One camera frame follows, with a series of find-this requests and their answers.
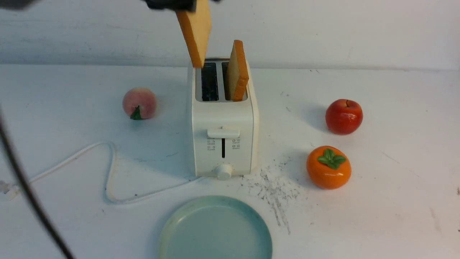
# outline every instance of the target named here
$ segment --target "toaster lever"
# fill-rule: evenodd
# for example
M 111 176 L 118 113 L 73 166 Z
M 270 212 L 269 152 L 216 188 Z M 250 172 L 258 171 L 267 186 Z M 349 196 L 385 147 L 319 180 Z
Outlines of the toaster lever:
M 226 129 L 225 127 L 220 129 L 207 129 L 207 136 L 215 139 L 235 139 L 240 137 L 240 130 Z

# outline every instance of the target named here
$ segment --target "fake peach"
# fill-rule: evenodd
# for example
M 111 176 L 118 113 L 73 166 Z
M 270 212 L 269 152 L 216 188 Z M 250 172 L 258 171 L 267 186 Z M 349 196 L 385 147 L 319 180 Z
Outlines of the fake peach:
M 133 120 L 152 118 L 156 110 L 155 94 L 148 88 L 133 88 L 123 97 L 123 110 Z

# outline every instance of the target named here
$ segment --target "white toaster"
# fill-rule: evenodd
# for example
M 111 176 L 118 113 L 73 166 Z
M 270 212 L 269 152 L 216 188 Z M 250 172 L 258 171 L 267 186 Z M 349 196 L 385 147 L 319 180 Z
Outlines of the white toaster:
M 231 101 L 225 86 L 229 59 L 206 59 L 188 69 L 187 163 L 198 177 L 229 179 L 258 164 L 259 109 L 249 64 L 242 101 Z

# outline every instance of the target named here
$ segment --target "white wall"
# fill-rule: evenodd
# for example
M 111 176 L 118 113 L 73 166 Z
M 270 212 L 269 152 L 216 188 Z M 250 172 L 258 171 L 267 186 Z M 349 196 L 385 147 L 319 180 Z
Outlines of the white wall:
M 459 0 L 223 0 L 208 56 L 241 39 L 254 67 L 460 67 Z M 0 63 L 186 65 L 174 13 L 140 0 L 42 0 L 0 11 Z

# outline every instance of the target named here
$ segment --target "plate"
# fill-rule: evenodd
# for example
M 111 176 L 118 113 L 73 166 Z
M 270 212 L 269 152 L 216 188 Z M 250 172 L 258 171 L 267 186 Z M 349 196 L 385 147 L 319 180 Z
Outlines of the plate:
M 271 259 L 270 231 L 248 204 L 204 196 L 180 207 L 163 227 L 160 259 Z

